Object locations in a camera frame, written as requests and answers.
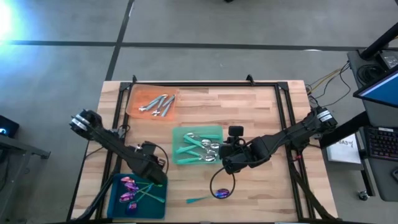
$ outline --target yellow wire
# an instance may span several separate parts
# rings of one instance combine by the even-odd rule
[[[330,77],[332,77],[334,74],[338,73],[341,70],[341,68],[336,69],[335,71],[331,72],[329,75],[327,75],[325,78],[323,78],[322,80],[320,80],[320,82],[314,87],[312,88],[312,90],[310,90],[308,92],[308,94],[312,93],[316,88],[318,88],[324,81],[326,81],[327,79],[329,79]]]

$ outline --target orange tray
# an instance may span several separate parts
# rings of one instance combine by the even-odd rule
[[[175,102],[177,100],[177,93],[178,88],[174,87],[135,84],[131,90],[126,113],[133,118],[173,121],[175,117]],[[140,106],[148,105],[152,100],[162,94],[168,94],[168,97],[164,100],[164,102],[166,102],[171,96],[175,95],[175,99],[172,102],[172,105],[170,106],[166,116],[162,117],[161,115],[152,115],[152,112],[156,110],[158,104],[153,106],[149,111],[138,110]],[[164,109],[165,107],[161,107],[160,114],[163,113]]]

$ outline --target plastic tray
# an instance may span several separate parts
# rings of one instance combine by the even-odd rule
[[[161,203],[150,196],[144,196],[137,203],[137,212],[133,215],[126,214],[127,206],[129,202],[121,203],[119,202],[119,198],[122,194],[126,193],[127,190],[124,184],[120,181],[123,177],[130,177],[134,179],[136,182],[148,182],[146,179],[142,179],[134,174],[116,174],[113,177],[113,185],[111,196],[109,198],[109,207],[106,213],[108,218],[150,218],[150,219],[163,219],[166,213],[166,203]],[[166,200],[167,195],[167,184],[163,185],[163,187],[155,187],[151,188],[150,194],[162,197]]]
[[[153,106],[149,111],[139,111],[140,106],[148,105],[152,100],[162,94],[168,94],[166,102],[172,95],[175,95],[174,102],[170,105],[167,114],[162,116],[152,116],[152,112],[156,110],[158,104]],[[178,88],[164,87],[155,85],[135,84],[131,90],[129,103],[127,104],[126,113],[133,118],[153,119],[161,121],[173,121],[175,117],[175,104],[178,100]],[[160,114],[163,113],[165,107],[161,107]]]
[[[219,157],[216,158],[215,161],[213,162],[206,162],[206,161],[197,161],[197,162],[191,162],[189,164],[182,164],[178,160],[180,159],[188,159],[188,158],[194,158],[195,156],[187,154],[187,153],[181,153],[177,154],[176,151],[180,147],[187,147],[191,146],[192,144],[187,143],[183,136],[187,133],[193,133],[195,135],[202,135],[202,134],[214,134],[214,135],[219,135],[219,139],[210,139],[212,142],[218,142],[220,144],[223,143],[223,127],[221,126],[195,126],[195,127],[177,127],[173,129],[173,143],[172,143],[172,161],[174,164],[178,165],[194,165],[194,164],[218,164],[220,163]],[[205,154],[206,151],[200,147],[196,147],[192,149],[193,152],[197,152],[199,154]]]

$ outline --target purple object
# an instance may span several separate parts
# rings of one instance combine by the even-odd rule
[[[127,182],[124,184],[128,191],[136,193],[139,190],[139,187],[132,182]]]
[[[124,183],[133,183],[133,184],[136,183],[136,181],[130,177],[123,177],[122,179],[120,179],[120,181]]]
[[[130,202],[126,209],[126,214],[133,215],[137,211],[137,203]]]
[[[122,194],[122,196],[120,196],[119,202],[124,203],[124,202],[131,201],[134,198],[135,194],[136,193],[134,193],[134,192],[126,192],[126,193]]]
[[[218,189],[215,193],[218,198],[226,198],[229,195],[228,189]]]

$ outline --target floor tile line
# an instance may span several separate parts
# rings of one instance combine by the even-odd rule
[[[123,41],[123,38],[124,38],[124,34],[126,33],[127,25],[129,23],[130,12],[132,11],[132,5],[133,4],[134,4],[134,0],[129,0],[129,2],[127,4],[126,12],[124,13],[122,26],[120,27],[118,40],[116,41],[116,46],[115,46],[115,48],[113,50],[113,54],[112,54],[111,61],[109,63],[108,71],[106,72],[105,81],[112,80],[113,72],[114,72],[114,69],[116,67],[116,62],[118,61],[121,44],[122,44],[122,41]]]
[[[157,48],[157,49],[243,49],[243,50],[306,50],[349,52],[366,47],[315,46],[315,45],[263,45],[263,44],[198,44],[198,43],[161,43],[161,42],[123,42],[121,47]]]
[[[38,45],[38,46],[84,46],[84,47],[113,47],[116,42],[95,41],[57,41],[57,40],[5,40],[0,45]]]

